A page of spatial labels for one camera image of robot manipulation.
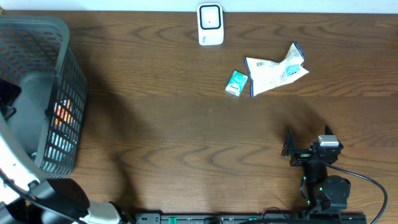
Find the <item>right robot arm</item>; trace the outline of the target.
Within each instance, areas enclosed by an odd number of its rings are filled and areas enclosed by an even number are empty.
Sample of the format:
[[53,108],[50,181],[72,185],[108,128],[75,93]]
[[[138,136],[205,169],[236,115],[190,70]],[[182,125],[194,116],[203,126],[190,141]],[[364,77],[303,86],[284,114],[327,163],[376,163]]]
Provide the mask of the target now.
[[338,160],[343,149],[329,126],[319,135],[318,141],[306,149],[299,149],[292,130],[287,130],[281,155],[290,157],[290,166],[302,167],[302,195],[310,211],[340,212],[347,208],[351,183],[338,175],[328,175],[327,167]]

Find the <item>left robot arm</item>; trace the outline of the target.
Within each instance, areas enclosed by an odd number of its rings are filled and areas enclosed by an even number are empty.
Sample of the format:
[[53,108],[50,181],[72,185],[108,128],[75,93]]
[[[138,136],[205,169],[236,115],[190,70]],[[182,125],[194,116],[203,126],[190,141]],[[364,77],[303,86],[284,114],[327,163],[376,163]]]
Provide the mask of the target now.
[[51,179],[32,163],[6,124],[20,92],[1,81],[1,223],[135,223],[114,202],[89,201],[74,180]]

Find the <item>grey plastic mesh basket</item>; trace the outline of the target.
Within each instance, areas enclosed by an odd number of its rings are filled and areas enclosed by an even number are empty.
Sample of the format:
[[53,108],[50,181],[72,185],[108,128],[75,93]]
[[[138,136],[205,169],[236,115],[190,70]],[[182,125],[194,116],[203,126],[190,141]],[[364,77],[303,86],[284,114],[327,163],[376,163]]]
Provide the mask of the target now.
[[[1,80],[21,88],[6,119],[32,163],[52,178],[75,168],[88,82],[69,47],[65,22],[49,16],[1,16]],[[54,124],[56,103],[71,100],[75,124]]]

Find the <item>orange tissue pack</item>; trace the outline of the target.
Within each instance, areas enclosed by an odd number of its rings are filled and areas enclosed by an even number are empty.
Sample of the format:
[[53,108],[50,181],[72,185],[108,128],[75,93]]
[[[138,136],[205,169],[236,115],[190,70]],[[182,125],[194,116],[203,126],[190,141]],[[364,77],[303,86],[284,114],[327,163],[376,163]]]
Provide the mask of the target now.
[[63,100],[61,103],[56,103],[54,106],[55,122],[56,126],[62,123],[67,123],[70,126],[75,124],[73,117],[73,105],[71,100]]

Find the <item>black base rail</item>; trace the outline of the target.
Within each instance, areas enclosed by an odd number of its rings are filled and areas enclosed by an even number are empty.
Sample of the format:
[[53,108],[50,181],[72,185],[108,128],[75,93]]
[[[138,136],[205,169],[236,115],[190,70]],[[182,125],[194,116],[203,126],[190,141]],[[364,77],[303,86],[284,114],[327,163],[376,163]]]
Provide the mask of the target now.
[[367,223],[364,215],[311,214],[307,218],[299,218],[293,214],[273,211],[263,215],[137,213],[134,218],[137,224]]

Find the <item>yellow white snack bag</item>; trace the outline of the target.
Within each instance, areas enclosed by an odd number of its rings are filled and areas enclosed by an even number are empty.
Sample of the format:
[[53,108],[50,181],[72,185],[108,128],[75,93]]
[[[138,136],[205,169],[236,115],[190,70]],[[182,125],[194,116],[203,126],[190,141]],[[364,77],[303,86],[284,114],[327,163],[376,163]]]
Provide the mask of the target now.
[[309,71],[303,67],[305,55],[297,42],[293,42],[281,62],[246,57],[244,63],[251,79],[250,96],[293,83]]

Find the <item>teal Kleenex tissue pack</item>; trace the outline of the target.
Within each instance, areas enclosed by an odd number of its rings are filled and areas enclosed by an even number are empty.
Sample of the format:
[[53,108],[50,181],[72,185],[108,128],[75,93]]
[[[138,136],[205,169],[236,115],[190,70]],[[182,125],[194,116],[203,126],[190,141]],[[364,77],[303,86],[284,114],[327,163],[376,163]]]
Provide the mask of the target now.
[[234,96],[240,96],[247,80],[247,75],[235,70],[226,85],[225,91]]

